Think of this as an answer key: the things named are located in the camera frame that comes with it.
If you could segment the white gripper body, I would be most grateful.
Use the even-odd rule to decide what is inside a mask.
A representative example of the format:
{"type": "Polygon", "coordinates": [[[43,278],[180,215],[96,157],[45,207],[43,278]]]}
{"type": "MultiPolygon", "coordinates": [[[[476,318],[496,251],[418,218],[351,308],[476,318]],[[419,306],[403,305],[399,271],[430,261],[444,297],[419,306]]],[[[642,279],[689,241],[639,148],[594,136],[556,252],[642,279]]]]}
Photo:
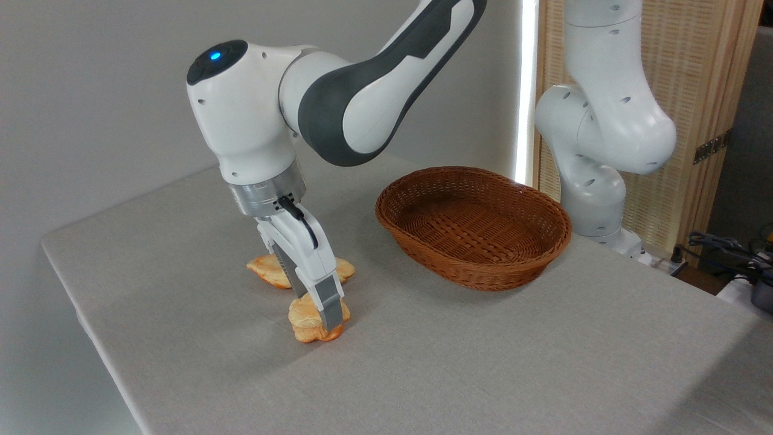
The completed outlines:
{"type": "Polygon", "coordinates": [[[301,219],[280,210],[255,220],[263,242],[270,253],[278,256],[289,281],[302,280],[311,294],[315,283],[336,273],[336,258],[318,220],[305,206],[296,207],[303,214],[301,219]]]}

